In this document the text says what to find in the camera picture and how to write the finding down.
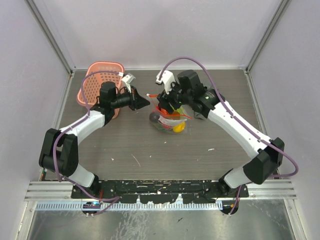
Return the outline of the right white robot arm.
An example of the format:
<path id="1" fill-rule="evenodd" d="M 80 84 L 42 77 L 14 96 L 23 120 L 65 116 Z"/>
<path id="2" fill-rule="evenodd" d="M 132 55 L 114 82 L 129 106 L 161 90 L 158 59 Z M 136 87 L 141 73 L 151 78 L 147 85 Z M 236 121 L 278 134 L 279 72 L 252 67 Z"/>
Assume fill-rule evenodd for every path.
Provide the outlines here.
<path id="1" fill-rule="evenodd" d="M 282 164 L 280 151 L 284 142 L 271 139 L 241 117 L 215 88 L 201 83 L 194 70 L 180 72 L 177 77 L 168 70 L 160 71 L 155 80 L 164 90 L 157 95 L 160 108 L 173 113 L 188 105 L 196 113 L 219 125 L 247 153 L 248 163 L 231 169 L 218 180 L 220 193 L 231 197 L 241 185 L 261 185 Z"/>

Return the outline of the dark green avocado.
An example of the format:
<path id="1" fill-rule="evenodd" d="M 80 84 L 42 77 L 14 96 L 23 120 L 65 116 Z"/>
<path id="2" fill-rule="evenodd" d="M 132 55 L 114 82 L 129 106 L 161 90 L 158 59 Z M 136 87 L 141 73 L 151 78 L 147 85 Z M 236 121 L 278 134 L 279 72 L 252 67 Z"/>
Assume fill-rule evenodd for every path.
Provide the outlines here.
<path id="1" fill-rule="evenodd" d="M 172 133 L 173 129 L 172 128 L 161 128 L 160 131 L 164 132 L 164 133 Z"/>

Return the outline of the dark purple mangosteen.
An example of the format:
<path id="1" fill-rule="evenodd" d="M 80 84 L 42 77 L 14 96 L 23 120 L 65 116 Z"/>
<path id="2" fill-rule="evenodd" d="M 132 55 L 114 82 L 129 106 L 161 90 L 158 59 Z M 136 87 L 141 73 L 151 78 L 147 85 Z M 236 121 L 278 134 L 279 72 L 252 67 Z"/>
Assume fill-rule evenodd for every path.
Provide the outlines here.
<path id="1" fill-rule="evenodd" d="M 149 114 L 149 120 L 152 122 L 152 123 L 159 123 L 160 122 L 160 117 L 161 115 L 157 112 L 151 112 Z"/>

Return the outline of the green apple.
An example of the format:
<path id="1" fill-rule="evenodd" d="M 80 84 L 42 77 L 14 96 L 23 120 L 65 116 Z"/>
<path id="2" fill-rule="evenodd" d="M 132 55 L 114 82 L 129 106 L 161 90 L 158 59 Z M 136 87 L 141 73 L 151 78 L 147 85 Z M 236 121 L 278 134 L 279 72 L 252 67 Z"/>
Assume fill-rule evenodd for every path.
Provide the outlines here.
<path id="1" fill-rule="evenodd" d="M 178 108 L 178 109 L 175 109 L 174 112 L 176 114 L 180 114 L 180 115 L 184 115 L 185 114 L 185 110 L 184 110 L 184 108 L 182 106 L 180 108 Z"/>

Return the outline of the red yellow mango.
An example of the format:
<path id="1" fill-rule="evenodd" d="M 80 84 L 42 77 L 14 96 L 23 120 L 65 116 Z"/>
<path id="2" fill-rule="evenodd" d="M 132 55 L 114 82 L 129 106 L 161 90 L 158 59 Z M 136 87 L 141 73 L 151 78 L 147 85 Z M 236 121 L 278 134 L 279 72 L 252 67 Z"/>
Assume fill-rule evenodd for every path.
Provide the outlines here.
<path id="1" fill-rule="evenodd" d="M 161 107 L 159 107 L 159 106 L 157 106 L 156 107 L 157 108 L 157 110 L 162 114 L 162 115 L 164 115 L 164 116 L 171 116 L 172 114 L 171 113 L 169 113 L 167 110 L 165 110 L 164 108 L 161 108 Z"/>

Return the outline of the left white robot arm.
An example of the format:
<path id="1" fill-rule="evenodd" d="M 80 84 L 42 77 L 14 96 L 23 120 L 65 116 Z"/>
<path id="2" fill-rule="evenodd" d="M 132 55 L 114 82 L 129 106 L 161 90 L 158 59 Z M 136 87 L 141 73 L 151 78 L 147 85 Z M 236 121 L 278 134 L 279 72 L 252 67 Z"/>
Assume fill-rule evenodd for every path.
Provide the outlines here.
<path id="1" fill-rule="evenodd" d="M 99 177 L 79 163 L 79 144 L 94 131 L 107 125 L 116 109 L 129 107 L 135 111 L 148 105 L 150 102 L 140 96 L 134 86 L 118 91 L 113 82 L 104 82 L 95 104 L 85 116 L 67 127 L 46 131 L 39 166 L 78 184 L 88 198 L 97 197 L 101 192 Z"/>

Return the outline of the yellow pear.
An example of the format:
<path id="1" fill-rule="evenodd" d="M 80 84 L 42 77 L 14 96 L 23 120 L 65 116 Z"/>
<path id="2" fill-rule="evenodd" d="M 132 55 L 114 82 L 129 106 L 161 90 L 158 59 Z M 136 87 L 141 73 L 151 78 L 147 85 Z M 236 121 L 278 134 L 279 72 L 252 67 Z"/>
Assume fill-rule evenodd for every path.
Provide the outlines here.
<path id="1" fill-rule="evenodd" d="M 185 128 L 186 128 L 186 122 L 183 121 L 182 123 L 174 126 L 172 128 L 172 130 L 173 130 L 174 133 L 181 133 L 181 132 L 183 132 L 185 130 Z"/>

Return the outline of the pink plastic basket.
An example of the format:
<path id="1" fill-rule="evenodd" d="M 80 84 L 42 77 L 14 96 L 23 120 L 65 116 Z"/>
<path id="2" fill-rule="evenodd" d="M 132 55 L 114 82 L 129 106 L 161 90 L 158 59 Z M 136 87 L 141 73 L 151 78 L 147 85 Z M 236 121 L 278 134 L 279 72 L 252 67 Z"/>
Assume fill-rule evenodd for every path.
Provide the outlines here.
<path id="1" fill-rule="evenodd" d="M 115 86 L 120 90 L 120 93 L 125 92 L 125 85 L 122 82 L 125 69 L 122 64 L 118 62 L 110 61 L 98 61 L 88 68 L 86 76 L 98 71 L 114 71 L 120 72 L 120 75 L 108 72 L 96 73 L 88 77 L 82 84 L 84 90 L 84 96 L 87 99 L 88 105 L 91 108 L 97 102 L 97 96 L 100 95 L 100 88 L 104 82 L 113 82 Z"/>

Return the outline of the clear zip top bag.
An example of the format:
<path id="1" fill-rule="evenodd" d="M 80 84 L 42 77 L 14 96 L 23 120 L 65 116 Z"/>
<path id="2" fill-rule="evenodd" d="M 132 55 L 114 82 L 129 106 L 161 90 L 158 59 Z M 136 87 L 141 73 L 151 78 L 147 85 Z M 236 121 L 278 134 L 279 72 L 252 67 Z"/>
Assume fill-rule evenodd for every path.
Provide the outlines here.
<path id="1" fill-rule="evenodd" d="M 158 100 L 157 100 L 157 95 L 155 94 L 146 94 L 147 99 L 150 101 L 150 113 L 151 112 L 156 112 L 160 114 L 160 119 L 159 119 L 159 123 L 153 123 L 151 122 L 151 124 L 160 131 L 161 128 L 171 128 L 173 129 L 174 126 L 179 125 L 182 122 L 186 123 L 185 129 L 183 132 L 185 132 L 187 130 L 187 121 L 192 120 L 193 118 L 187 114 L 187 112 L 185 111 L 185 114 L 176 114 L 175 112 L 173 112 L 173 114 L 169 115 L 162 115 L 158 110 L 157 110 L 157 106 L 158 106 Z"/>

